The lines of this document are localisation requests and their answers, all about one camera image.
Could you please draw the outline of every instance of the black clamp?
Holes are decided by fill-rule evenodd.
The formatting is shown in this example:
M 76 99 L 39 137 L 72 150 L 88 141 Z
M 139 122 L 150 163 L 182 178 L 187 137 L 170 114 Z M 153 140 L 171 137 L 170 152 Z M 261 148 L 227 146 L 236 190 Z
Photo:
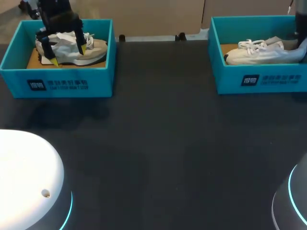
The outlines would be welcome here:
M 186 34 L 184 32 L 181 32 L 179 35 L 175 36 L 175 41 L 186 41 Z
M 125 37 L 123 34 L 121 34 L 121 35 L 119 36 L 119 41 L 120 41 L 120 42 L 125 42 L 125 41 L 126 41 L 126 37 Z

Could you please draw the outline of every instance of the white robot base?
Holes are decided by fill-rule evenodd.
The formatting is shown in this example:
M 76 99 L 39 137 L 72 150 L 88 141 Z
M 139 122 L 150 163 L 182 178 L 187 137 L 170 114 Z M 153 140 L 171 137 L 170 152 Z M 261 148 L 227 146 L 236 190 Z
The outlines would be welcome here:
M 67 226 L 73 194 L 59 154 L 43 138 L 0 130 L 0 185 L 1 230 Z
M 272 219 L 276 230 L 307 230 L 307 155 L 274 195 Z

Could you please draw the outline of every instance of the shoe box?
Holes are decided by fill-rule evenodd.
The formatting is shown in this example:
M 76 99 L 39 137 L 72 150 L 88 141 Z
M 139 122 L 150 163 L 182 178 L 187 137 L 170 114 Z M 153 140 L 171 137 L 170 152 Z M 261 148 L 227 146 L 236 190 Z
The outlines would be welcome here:
M 41 20 L 21 21 L 0 65 L 14 98 L 111 97 L 116 41 L 112 20 L 82 20 L 83 31 L 108 42 L 103 63 L 87 67 L 41 65 L 35 49 L 35 33 Z
M 290 40 L 294 16 L 212 17 L 208 51 L 219 94 L 307 92 L 307 63 L 230 66 L 224 55 L 247 39 Z

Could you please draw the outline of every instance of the sneaker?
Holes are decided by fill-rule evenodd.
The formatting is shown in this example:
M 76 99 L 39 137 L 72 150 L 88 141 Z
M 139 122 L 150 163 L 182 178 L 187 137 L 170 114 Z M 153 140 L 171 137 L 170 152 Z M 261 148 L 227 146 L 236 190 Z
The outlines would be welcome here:
M 239 42 L 238 48 L 224 56 L 228 65 L 298 63 L 307 51 L 307 39 L 297 48 L 297 40 L 282 40 L 278 37 L 266 41 Z
M 48 38 L 59 64 L 89 66 L 106 60 L 107 42 L 93 39 L 93 34 L 84 33 L 87 41 L 84 55 L 79 53 L 74 32 L 52 34 Z M 36 40 L 35 43 L 41 55 L 41 63 L 52 65 L 52 62 L 44 56 L 41 42 Z

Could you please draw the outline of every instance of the black tabletop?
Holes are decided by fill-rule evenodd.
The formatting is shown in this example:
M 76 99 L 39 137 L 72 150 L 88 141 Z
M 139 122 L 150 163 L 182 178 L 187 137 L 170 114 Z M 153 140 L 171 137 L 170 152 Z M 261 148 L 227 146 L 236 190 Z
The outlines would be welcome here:
M 206 41 L 120 43 L 115 78 L 109 99 L 15 100 L 0 82 L 0 128 L 62 158 L 71 229 L 274 229 L 307 150 L 301 96 L 217 95 Z

